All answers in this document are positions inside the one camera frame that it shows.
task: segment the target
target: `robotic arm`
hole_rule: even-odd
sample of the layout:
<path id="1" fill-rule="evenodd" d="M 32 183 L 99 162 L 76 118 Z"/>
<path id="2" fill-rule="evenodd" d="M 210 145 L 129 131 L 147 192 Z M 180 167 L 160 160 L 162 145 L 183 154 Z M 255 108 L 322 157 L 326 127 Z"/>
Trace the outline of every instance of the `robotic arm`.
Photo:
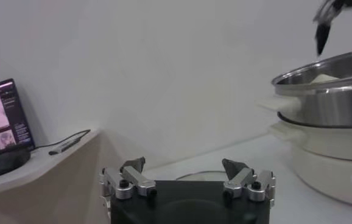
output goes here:
<path id="1" fill-rule="evenodd" d="M 352 0 L 325 0 L 318 9 L 314 22 L 318 23 L 315 33 L 317 42 L 317 54 L 322 54 L 323 48 L 328 41 L 332 21 L 344 8 L 352 8 Z"/>

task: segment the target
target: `white shelf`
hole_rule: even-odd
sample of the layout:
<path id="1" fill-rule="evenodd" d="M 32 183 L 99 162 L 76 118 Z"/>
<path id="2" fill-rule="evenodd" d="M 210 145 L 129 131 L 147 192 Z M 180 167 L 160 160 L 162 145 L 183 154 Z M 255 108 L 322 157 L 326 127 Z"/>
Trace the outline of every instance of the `white shelf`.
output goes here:
<path id="1" fill-rule="evenodd" d="M 25 163 L 25 165 L 0 176 L 0 192 L 28 184 L 38 179 L 53 167 L 57 166 L 66 158 L 71 156 L 73 153 L 81 149 L 86 143 L 95 138 L 98 134 L 98 130 L 92 130 L 87 135 L 85 135 L 77 144 L 61 154 L 53 156 L 49 155 L 49 151 L 57 148 L 58 145 L 34 150 L 31 153 L 30 160 Z"/>
<path id="2" fill-rule="evenodd" d="M 290 145 L 269 135 L 150 169 L 144 175 L 154 180 L 174 180 L 189 173 L 224 170 L 223 158 L 246 163 L 257 171 L 273 171 L 277 189 L 270 223 L 352 223 L 352 205 L 327 197 L 304 184 L 292 170 Z"/>

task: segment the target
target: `laptop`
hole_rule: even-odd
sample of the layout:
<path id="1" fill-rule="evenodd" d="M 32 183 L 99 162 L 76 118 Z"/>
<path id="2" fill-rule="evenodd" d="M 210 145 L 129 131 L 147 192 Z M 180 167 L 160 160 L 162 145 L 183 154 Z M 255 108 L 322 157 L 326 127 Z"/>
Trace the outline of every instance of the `laptop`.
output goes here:
<path id="1" fill-rule="evenodd" d="M 0 82 L 0 154 L 35 144 L 13 79 Z"/>

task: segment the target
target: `white wall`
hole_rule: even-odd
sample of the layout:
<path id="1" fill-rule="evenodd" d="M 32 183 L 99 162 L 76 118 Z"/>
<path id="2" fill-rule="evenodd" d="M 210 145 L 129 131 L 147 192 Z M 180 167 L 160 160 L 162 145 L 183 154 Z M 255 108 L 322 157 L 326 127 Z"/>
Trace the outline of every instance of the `white wall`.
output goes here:
<path id="1" fill-rule="evenodd" d="M 254 106 L 316 60 L 319 0 L 0 0 L 0 80 L 13 77 L 37 143 L 104 129 L 121 159 L 158 166 L 265 132 Z M 352 13 L 324 57 L 352 51 Z"/>

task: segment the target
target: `white electric cooker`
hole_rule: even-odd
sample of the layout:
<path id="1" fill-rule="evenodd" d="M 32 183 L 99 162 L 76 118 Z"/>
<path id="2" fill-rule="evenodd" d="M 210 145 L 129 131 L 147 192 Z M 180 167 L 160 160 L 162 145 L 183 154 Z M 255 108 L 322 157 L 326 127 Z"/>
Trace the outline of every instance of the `white electric cooker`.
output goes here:
<path id="1" fill-rule="evenodd" d="M 269 128 L 291 142 L 296 174 L 317 191 L 352 204 L 352 52 L 272 80 L 260 105 L 278 113 Z"/>

